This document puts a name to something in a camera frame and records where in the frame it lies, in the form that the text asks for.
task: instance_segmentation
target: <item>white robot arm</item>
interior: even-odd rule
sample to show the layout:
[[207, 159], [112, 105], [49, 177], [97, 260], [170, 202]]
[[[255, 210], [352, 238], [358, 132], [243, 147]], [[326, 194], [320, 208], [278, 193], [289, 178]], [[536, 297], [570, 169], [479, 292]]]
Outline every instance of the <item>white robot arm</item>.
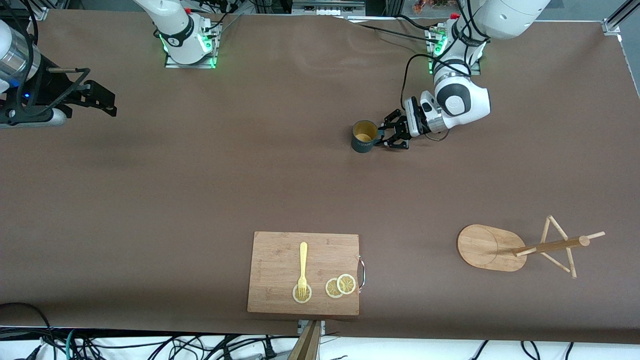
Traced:
[[211, 53], [211, 20], [187, 14], [180, 0], [133, 0], [149, 14], [171, 58], [189, 65]]
[[462, 16], [442, 25], [447, 42], [434, 54], [435, 96], [425, 91], [419, 100], [404, 100], [406, 119], [399, 112], [390, 114], [381, 129], [394, 128], [396, 133], [380, 144], [407, 149], [412, 137], [487, 116], [491, 112], [489, 91], [471, 81], [471, 66], [482, 56], [490, 38], [505, 40], [522, 34], [550, 0], [486, 0], [475, 11], [469, 1], [459, 0]]

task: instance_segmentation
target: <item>wooden cutting board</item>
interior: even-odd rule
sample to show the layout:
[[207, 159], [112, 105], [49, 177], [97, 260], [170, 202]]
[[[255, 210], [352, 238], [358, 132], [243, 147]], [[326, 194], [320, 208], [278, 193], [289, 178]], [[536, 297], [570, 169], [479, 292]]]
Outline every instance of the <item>wooden cutting board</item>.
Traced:
[[[292, 291], [300, 277], [300, 243], [308, 244], [307, 284], [311, 299], [297, 303]], [[249, 280], [250, 313], [355, 316], [360, 312], [358, 289], [333, 299], [326, 282], [342, 274], [358, 279], [360, 237], [349, 234], [271, 233], [256, 231]]]

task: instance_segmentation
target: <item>cutting board handle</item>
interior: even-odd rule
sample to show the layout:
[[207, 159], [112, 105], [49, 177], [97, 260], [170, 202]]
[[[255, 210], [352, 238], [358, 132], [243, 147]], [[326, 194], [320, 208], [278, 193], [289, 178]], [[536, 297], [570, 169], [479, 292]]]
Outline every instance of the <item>cutting board handle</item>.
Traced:
[[362, 288], [364, 287], [364, 282], [366, 280], [366, 274], [367, 274], [367, 272], [365, 271], [364, 260], [362, 259], [362, 255], [358, 255], [358, 262], [360, 262], [360, 264], [362, 265], [362, 284], [360, 284], [360, 287], [358, 288], [358, 293], [361, 293]]

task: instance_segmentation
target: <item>brown table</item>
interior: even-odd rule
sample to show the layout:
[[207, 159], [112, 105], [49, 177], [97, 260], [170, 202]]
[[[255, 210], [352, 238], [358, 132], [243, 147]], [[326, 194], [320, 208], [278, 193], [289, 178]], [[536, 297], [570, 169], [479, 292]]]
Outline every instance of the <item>brown table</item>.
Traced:
[[[341, 336], [640, 343], [640, 101], [598, 23], [492, 42], [474, 78], [489, 116], [366, 155], [349, 129], [399, 106], [419, 41], [246, 16], [217, 69], [177, 70], [152, 31], [144, 13], [42, 23], [42, 52], [90, 67], [119, 111], [0, 131], [1, 302], [58, 326], [292, 333], [296, 316], [246, 312], [253, 232], [349, 233], [367, 284], [358, 318], [328, 322]], [[407, 96], [433, 87], [425, 66], [412, 64]], [[607, 232], [574, 252], [577, 280], [542, 257], [502, 273], [456, 252], [474, 223], [536, 243], [549, 214], [570, 236]], [[36, 324], [18, 309], [0, 321]]]

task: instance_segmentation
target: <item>white surface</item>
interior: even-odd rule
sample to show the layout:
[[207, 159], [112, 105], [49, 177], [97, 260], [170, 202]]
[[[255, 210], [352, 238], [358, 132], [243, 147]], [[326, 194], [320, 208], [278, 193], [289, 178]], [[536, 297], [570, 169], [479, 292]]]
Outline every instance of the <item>white surface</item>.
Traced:
[[[202, 338], [206, 347], [215, 346], [223, 337], [206, 336]], [[99, 339], [95, 343], [101, 345], [132, 345], [142, 343], [154, 343], [168, 339], [167, 337], [155, 338], [106, 338]], [[295, 339], [273, 340], [273, 350], [276, 352], [288, 351], [293, 348]], [[471, 359], [482, 341], [479, 340], [409, 340], [409, 339], [372, 339], [372, 338], [335, 338], [325, 336], [320, 346], [320, 360], [331, 360], [347, 355], [345, 360], [386, 360], [386, 359], [420, 359], [420, 360], [469, 360]], [[0, 341], [0, 360], [14, 360], [27, 357], [39, 344], [37, 340], [29, 341]], [[540, 351], [541, 360], [563, 360], [568, 343], [536, 342]], [[157, 347], [141, 347], [131, 349], [101, 349], [103, 357], [107, 360], [145, 360]], [[171, 346], [167, 346], [156, 357], [157, 360], [166, 360]], [[255, 354], [263, 354], [262, 343], [255, 343], [232, 353], [235, 360], [242, 360]], [[64, 359], [64, 354], [58, 352], [59, 358]], [[216, 354], [211, 360], [216, 360], [220, 354]], [[38, 360], [52, 359], [52, 348], [45, 346], [40, 350]], [[195, 356], [188, 351], [179, 352], [175, 360], [193, 360]], [[489, 341], [484, 348], [479, 360], [527, 360], [518, 341]], [[640, 345], [594, 344], [577, 343], [571, 351], [571, 360], [638, 360], [640, 359]]]

